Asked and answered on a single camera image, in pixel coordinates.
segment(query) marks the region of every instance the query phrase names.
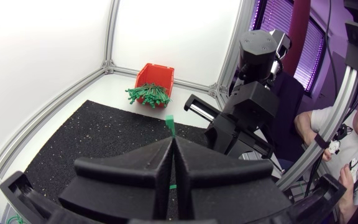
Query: purple window blind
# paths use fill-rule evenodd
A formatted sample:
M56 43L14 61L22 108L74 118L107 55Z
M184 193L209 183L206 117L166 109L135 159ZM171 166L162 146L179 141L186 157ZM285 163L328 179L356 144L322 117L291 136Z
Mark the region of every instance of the purple window blind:
M255 17L259 9L259 2L255 1L253 19L250 28L255 29ZM290 31L291 15L293 5L287 0L267 0L264 17L260 26L261 30L271 31L282 30L285 33ZM324 33L312 22L309 21L306 40L303 46L301 58L296 69L294 78L302 85L305 91L310 92L314 78L317 73L321 52L324 44Z

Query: man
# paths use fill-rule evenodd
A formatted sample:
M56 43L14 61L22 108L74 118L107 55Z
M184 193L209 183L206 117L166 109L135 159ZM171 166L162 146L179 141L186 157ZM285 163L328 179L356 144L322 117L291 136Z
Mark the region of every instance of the man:
M298 134L306 145L310 145L319 130L327 122L332 108L308 111L299 114L294 122ZM331 155L328 149L324 150L323 161L326 163L331 175L339 179L340 183L347 189L338 201L340 211L339 221L347 223L358 206L358 188L354 190L353 178L350 173L349 163L353 158L358 159L358 105L357 109L345 120L344 124L353 131L340 140L339 154Z

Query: white t-shirt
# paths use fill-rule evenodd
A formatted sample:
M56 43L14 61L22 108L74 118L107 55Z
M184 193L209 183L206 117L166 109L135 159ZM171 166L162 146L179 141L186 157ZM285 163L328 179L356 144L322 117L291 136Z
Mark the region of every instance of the white t-shirt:
M331 109L332 107L327 107L322 110L312 111L311 128L314 132L318 133L320 128L328 121ZM346 124L346 126L353 128L355 114L356 110L345 120L344 124ZM358 134L353 131L340 140L340 143L339 153L331 155L331 160L325 162L331 175L337 180L339 179L342 167L350 163L353 158L358 159ZM354 204L358 205L358 190L354 193Z

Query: red plastic box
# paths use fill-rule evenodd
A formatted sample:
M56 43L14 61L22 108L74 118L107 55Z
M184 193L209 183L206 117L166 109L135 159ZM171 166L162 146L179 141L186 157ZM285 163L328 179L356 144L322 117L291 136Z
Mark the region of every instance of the red plastic box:
M171 97L173 86L173 68L147 63L145 67L137 74L135 87L140 87L145 83L154 83L166 88L166 94ZM143 103L142 98L137 99L139 103Z

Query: black rubber mat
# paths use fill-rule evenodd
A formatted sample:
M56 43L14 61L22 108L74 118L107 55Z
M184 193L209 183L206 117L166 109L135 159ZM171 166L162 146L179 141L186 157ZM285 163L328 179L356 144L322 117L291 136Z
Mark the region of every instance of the black rubber mat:
M204 129L175 123L175 130L178 136L206 146ZM164 120L86 101L41 148L25 174L36 191L59 203L59 194L75 176L76 158L116 156L170 135ZM173 189L168 219L177 219L176 204L176 189Z

